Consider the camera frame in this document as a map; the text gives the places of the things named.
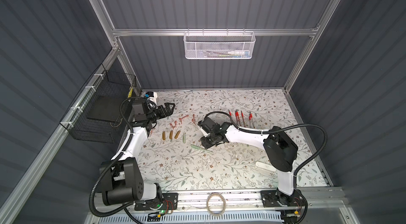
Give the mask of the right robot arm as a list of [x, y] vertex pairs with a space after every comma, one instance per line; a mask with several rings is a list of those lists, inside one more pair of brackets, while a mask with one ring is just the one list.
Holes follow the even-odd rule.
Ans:
[[[265, 151], [271, 165], [278, 171], [277, 193], [281, 198], [294, 195], [299, 171], [322, 152], [328, 141], [326, 130], [319, 125], [297, 124], [285, 128], [274, 126], [269, 130], [252, 129], [239, 126], [229, 114], [222, 111], [207, 114], [198, 122], [198, 127], [203, 133], [200, 141], [205, 149], [225, 143], [240, 143]], [[286, 132], [302, 127], [320, 130], [323, 142], [311, 157], [294, 169], [298, 146]]]

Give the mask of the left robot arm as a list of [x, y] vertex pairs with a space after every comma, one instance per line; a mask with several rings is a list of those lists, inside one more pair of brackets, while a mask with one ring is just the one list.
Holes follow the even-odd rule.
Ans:
[[156, 92], [148, 91], [144, 97], [129, 97], [121, 103], [119, 114], [128, 130], [117, 153], [100, 166], [88, 201], [94, 216], [112, 216], [137, 203], [155, 211], [168, 205], [158, 183], [144, 182], [138, 164], [141, 148], [157, 121], [174, 112], [174, 103], [159, 106], [157, 96]]

